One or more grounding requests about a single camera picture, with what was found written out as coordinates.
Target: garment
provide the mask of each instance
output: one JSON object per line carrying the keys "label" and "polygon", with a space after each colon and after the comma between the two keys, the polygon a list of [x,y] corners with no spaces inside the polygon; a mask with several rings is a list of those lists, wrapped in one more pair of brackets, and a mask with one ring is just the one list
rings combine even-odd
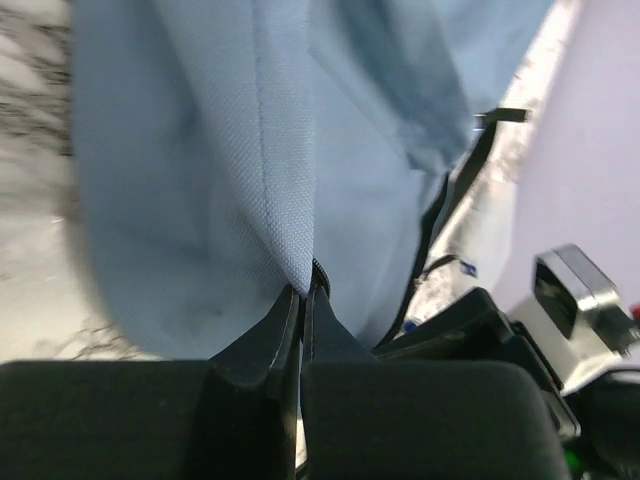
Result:
{"label": "garment", "polygon": [[551,0],[76,0],[72,145],[93,267],[145,350],[207,358],[315,256],[364,345],[420,219]]}

